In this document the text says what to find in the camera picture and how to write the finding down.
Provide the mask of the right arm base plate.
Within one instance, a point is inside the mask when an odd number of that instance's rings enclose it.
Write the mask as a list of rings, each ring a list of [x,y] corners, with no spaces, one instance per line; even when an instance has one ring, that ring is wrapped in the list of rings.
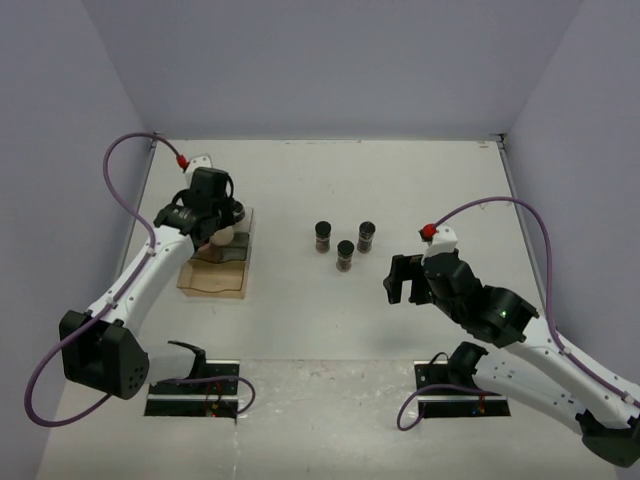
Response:
[[[447,360],[438,359],[433,364],[414,364],[416,388],[447,384]],[[510,417],[508,401],[503,396],[481,397],[450,388],[434,389],[417,397],[419,413],[423,419],[432,418],[484,418]]]

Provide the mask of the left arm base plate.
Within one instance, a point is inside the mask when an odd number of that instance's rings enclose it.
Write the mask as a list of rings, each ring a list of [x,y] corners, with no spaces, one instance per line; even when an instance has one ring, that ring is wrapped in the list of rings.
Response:
[[[144,415],[235,420],[239,410],[238,387],[237,380],[189,385],[150,385]]]

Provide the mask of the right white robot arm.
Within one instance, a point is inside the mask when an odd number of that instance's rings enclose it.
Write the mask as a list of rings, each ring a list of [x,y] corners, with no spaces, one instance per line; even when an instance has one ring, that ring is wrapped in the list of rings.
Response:
[[[554,335],[517,293],[484,285],[457,252],[395,255],[383,281],[388,301],[432,304],[472,336],[450,354],[442,389],[519,400],[580,435],[600,459],[629,468],[639,459],[639,388]]]

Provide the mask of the yellow lid spice bottle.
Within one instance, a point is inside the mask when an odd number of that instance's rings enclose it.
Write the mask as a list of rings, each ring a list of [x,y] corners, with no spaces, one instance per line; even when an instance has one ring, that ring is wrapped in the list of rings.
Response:
[[[221,248],[231,243],[235,236],[235,230],[233,226],[226,227],[217,231],[209,239],[209,253],[213,259],[218,259],[221,256]]]

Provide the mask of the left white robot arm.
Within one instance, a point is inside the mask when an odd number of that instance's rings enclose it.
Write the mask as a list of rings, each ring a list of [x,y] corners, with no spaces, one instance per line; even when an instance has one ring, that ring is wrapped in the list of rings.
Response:
[[[208,379],[205,352],[171,340],[141,345],[138,335],[169,280],[217,232],[244,217],[228,172],[198,167],[153,221],[149,238],[116,282],[85,311],[59,324],[67,380],[120,399],[145,384],[175,383],[187,393]]]

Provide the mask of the black lid pepper jar front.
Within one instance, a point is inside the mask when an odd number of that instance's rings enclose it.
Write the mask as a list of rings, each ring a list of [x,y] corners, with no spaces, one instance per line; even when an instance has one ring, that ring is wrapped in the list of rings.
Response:
[[[351,269],[354,250],[355,246],[350,240],[342,240],[338,243],[336,268],[340,272],[347,272]]]

